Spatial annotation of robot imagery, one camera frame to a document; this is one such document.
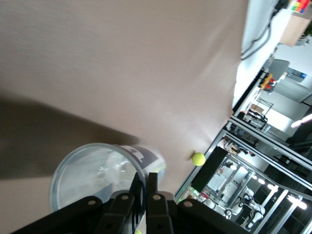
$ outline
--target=table surface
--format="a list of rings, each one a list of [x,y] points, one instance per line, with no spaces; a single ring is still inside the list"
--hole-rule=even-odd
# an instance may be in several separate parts
[[[97,125],[92,134],[85,131],[88,140],[73,134],[77,141],[62,154],[91,140],[157,147],[167,162],[160,190],[175,193],[194,168],[192,153],[204,153],[232,114],[247,6],[247,0],[3,1],[0,94],[24,111],[43,104]],[[52,129],[55,120],[48,120],[41,119],[39,126],[50,125],[57,136],[61,132],[61,140],[74,132],[67,129],[77,127],[81,134],[86,126],[82,120],[71,125],[69,118],[62,128]],[[20,130],[26,132],[25,126]],[[101,127],[106,130],[97,134]],[[46,132],[40,135],[36,129],[32,146],[51,146]],[[15,140],[3,142],[12,149]],[[16,193],[15,199],[28,202],[16,214],[6,205],[13,198],[1,195],[4,233],[17,228],[17,222],[22,226],[47,213],[48,185],[42,186],[53,168],[48,154],[33,158],[12,152],[8,155],[15,155],[14,160],[22,158],[30,166],[10,170],[0,188],[24,186],[28,192]],[[36,190],[28,186],[37,182],[41,187]],[[35,192],[41,205],[33,210]],[[15,222],[4,213],[14,214]]]

